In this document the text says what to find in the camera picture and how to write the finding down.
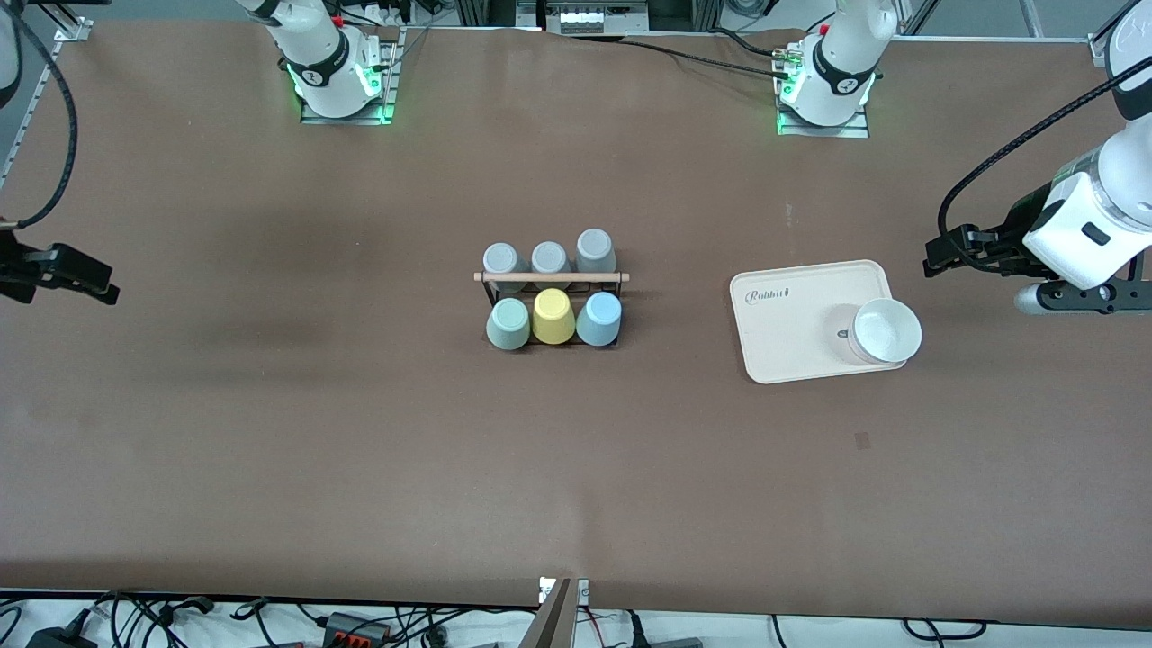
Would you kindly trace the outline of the light blue cup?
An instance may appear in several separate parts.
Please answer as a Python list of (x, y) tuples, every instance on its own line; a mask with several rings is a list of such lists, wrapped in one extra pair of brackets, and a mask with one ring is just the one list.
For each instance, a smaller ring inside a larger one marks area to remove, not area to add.
[(620, 336), (623, 309), (612, 292), (594, 292), (588, 297), (576, 319), (576, 336), (589, 346), (605, 347)]

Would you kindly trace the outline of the pale green cup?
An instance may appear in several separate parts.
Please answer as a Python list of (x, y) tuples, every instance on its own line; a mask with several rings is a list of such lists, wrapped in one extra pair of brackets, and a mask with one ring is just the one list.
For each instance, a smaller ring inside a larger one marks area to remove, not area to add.
[(520, 299), (505, 297), (490, 309), (486, 336), (501, 351), (518, 351), (531, 336), (530, 312)]

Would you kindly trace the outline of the white bowl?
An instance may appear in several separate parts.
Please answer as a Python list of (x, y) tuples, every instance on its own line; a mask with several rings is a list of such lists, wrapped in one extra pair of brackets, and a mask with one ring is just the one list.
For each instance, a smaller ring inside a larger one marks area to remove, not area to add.
[(924, 341), (924, 327), (914, 309), (892, 297), (835, 306), (828, 325), (832, 347), (854, 366), (904, 366)]

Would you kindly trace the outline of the beige tray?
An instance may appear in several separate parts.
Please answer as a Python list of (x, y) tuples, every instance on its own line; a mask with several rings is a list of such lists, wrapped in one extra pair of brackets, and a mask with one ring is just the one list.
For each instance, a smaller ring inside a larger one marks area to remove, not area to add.
[(873, 261), (744, 272), (733, 277), (729, 294), (743, 363), (758, 384), (900, 368), (849, 364), (829, 341), (835, 306), (894, 299), (886, 272)]

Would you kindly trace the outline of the grey cup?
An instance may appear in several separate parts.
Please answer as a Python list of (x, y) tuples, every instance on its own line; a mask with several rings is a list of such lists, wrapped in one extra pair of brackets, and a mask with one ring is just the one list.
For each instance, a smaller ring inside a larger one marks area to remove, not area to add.
[[(482, 266), (487, 276), (526, 274), (531, 265), (508, 242), (495, 242), (486, 247), (482, 255)], [(515, 294), (524, 291), (526, 282), (490, 282), (500, 294)]]
[(616, 247), (604, 229), (584, 229), (576, 241), (576, 270), (581, 274), (615, 274), (617, 271)]
[(573, 270), (573, 262), (563, 244), (551, 239), (535, 246), (530, 265), (537, 276), (563, 276)]

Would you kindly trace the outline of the black power adapter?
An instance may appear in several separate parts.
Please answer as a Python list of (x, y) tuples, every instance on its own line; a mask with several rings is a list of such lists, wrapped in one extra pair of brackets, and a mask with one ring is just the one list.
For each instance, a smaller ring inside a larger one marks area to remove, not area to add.
[(99, 648), (99, 645), (66, 628), (47, 627), (37, 630), (24, 648)]

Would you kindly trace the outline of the yellow cup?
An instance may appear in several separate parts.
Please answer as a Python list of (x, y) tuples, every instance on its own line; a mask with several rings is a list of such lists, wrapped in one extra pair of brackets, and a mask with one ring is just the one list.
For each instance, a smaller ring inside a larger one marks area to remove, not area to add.
[(576, 316), (567, 292), (547, 288), (539, 292), (532, 304), (531, 329), (535, 339), (547, 345), (562, 345), (575, 336)]

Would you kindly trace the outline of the black box orange connectors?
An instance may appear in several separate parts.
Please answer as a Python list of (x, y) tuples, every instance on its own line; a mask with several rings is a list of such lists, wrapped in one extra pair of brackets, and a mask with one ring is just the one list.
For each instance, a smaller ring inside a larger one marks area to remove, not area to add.
[(385, 648), (391, 625), (363, 616), (329, 615), (324, 625), (323, 648)]

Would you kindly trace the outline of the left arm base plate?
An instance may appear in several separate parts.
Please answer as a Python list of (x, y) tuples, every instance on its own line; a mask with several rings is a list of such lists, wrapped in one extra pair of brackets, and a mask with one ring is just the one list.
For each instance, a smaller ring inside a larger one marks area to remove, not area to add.
[(814, 56), (817, 42), (817, 33), (790, 42), (773, 62), (773, 69), (785, 74), (774, 82), (778, 135), (866, 140), (869, 89), (876, 84), (876, 69), (846, 75), (829, 68), (826, 78)]

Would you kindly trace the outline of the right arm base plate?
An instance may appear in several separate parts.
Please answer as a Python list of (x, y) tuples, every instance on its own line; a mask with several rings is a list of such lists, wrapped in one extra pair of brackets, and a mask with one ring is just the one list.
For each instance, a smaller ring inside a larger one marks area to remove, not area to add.
[(311, 125), (391, 125), (395, 114), (401, 78), (401, 55), (406, 32), (397, 40), (382, 40), (377, 33), (363, 33), (350, 27), (342, 32), (351, 38), (349, 56), (326, 86), (305, 85), (293, 80), (300, 98), (300, 119)]

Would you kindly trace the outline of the small white bracket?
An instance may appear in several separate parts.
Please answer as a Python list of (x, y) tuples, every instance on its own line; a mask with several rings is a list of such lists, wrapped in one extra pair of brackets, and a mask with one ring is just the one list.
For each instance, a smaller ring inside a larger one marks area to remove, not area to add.
[[(548, 598), (553, 587), (558, 583), (556, 578), (541, 577), (538, 582), (538, 604), (543, 606)], [(573, 579), (573, 590), (577, 593), (579, 606), (589, 606), (590, 582), (588, 578)]]

